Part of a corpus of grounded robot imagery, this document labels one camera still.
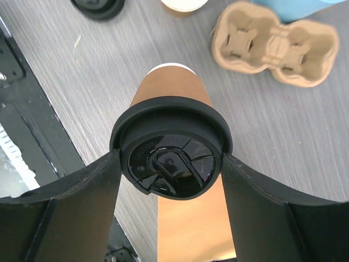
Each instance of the gray wood grain table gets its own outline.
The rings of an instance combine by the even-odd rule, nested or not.
[[[201,77],[236,157],[293,188],[349,200],[349,2],[311,17],[336,26],[341,48],[328,79],[309,89],[214,62],[209,34],[231,2],[210,0],[176,19],[159,0],[128,0],[116,19],[97,23],[68,0],[0,0],[0,16],[86,164],[107,152],[113,124],[147,72],[178,62]],[[115,214],[142,260],[156,261],[157,198],[123,179]]]

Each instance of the blue container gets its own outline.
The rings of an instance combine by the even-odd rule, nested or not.
[[[288,23],[305,18],[321,9],[346,0],[252,0],[273,10],[282,22]]]

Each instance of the scratch on table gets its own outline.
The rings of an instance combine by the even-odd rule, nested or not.
[[[74,48],[77,47],[77,45],[78,45],[79,42],[80,42],[80,39],[81,39],[81,34],[79,34],[79,36],[77,37],[77,39],[76,39],[76,41],[75,41],[75,43],[74,43]]]

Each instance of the black cup lid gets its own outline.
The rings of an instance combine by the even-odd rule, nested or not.
[[[140,191],[192,199],[215,182],[232,142],[226,122],[208,105],[160,97],[134,105],[118,119],[114,148],[121,149],[123,174]]]
[[[118,15],[125,0],[71,0],[72,4],[88,18],[108,20]]]

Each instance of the screw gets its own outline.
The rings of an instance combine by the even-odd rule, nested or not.
[[[5,81],[6,79],[7,79],[7,77],[3,73],[0,72],[0,80]]]

